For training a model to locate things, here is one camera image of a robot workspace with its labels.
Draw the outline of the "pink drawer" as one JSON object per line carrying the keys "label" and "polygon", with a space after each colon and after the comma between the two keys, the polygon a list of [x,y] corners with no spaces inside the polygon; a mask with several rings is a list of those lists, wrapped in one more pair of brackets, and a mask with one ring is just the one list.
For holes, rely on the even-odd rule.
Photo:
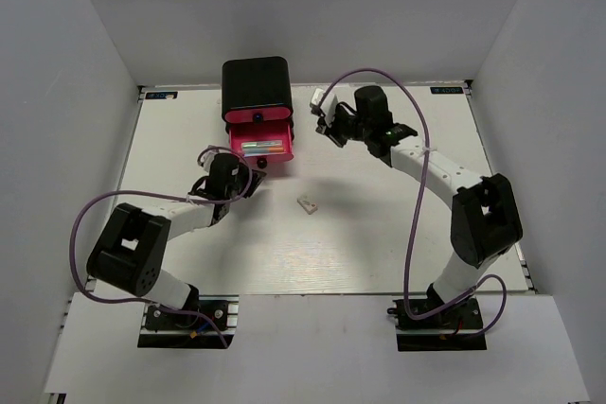
{"label": "pink drawer", "polygon": [[280,106],[232,110],[223,115],[223,120],[229,124],[259,123],[287,119],[292,112],[288,107]]}
{"label": "pink drawer", "polygon": [[260,168],[294,158],[294,134],[288,120],[234,124],[228,134],[231,149]]}

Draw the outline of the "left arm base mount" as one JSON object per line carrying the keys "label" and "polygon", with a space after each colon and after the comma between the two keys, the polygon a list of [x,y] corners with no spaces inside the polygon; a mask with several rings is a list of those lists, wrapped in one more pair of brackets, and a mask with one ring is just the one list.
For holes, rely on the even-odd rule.
{"label": "left arm base mount", "polygon": [[195,311],[204,317],[172,314],[158,305],[146,305],[137,347],[224,349],[236,333],[239,302],[239,296],[202,296]]}

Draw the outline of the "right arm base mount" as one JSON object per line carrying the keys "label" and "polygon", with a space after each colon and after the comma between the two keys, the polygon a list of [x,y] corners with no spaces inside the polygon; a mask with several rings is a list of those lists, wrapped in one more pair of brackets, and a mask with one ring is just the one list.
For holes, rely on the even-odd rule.
{"label": "right arm base mount", "polygon": [[404,310],[402,300],[394,300],[387,309],[396,326],[399,352],[485,351],[484,328],[480,307],[471,298],[458,307],[427,319],[415,321]]}

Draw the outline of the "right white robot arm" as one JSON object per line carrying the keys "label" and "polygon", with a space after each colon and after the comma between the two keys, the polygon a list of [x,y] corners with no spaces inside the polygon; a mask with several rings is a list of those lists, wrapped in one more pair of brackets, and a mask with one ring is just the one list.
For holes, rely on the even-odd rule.
{"label": "right white robot arm", "polygon": [[427,290],[429,319],[450,326],[462,314],[459,301],[522,238],[510,181],[500,173],[482,176],[470,171],[425,145],[414,129],[394,121],[381,87],[364,86],[354,98],[349,106],[334,94],[316,90],[310,102],[318,118],[316,130],[339,148],[349,141],[364,143],[372,156],[417,180],[450,209],[454,251]]}

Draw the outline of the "black drawer cabinet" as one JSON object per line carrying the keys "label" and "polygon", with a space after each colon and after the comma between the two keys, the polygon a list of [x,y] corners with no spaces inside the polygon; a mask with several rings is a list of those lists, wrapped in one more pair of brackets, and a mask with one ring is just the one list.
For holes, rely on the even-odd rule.
{"label": "black drawer cabinet", "polygon": [[[288,107],[294,133],[293,97],[287,61],[279,56],[227,61],[222,67],[221,103],[223,115],[232,110],[260,107]],[[225,129],[231,125],[225,123]]]}

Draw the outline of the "orange capped highlighter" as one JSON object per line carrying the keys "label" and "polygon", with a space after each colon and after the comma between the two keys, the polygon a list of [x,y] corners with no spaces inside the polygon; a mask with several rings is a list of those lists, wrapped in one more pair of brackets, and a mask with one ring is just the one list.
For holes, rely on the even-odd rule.
{"label": "orange capped highlighter", "polygon": [[251,148],[251,149],[242,150],[242,153],[244,156],[273,155],[273,154],[283,154],[284,152],[285,152],[285,149],[281,148],[281,147]]}

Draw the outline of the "small staples box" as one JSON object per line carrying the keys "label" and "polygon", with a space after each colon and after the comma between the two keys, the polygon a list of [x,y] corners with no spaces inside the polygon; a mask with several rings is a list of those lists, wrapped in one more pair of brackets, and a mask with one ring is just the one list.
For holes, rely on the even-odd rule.
{"label": "small staples box", "polygon": [[296,201],[308,215],[313,214],[318,209],[317,203],[307,194],[299,196]]}

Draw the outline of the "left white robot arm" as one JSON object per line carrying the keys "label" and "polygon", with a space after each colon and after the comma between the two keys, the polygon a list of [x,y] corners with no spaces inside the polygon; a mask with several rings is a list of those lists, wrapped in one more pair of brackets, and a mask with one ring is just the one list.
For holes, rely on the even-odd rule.
{"label": "left white robot arm", "polygon": [[86,263],[90,276],[128,293],[128,303],[143,301],[166,307],[170,319],[180,327],[198,321],[200,292],[163,269],[168,243],[218,224],[233,202],[251,197],[266,177],[264,171],[249,167],[227,148],[206,150],[198,164],[205,174],[185,197],[133,190],[133,196],[163,203],[117,205]]}

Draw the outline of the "green capped highlighter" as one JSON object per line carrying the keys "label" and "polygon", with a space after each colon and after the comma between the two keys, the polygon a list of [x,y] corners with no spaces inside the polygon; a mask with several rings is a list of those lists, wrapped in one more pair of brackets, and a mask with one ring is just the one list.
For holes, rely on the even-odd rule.
{"label": "green capped highlighter", "polygon": [[281,140],[242,142],[241,148],[242,149],[282,149],[283,142]]}

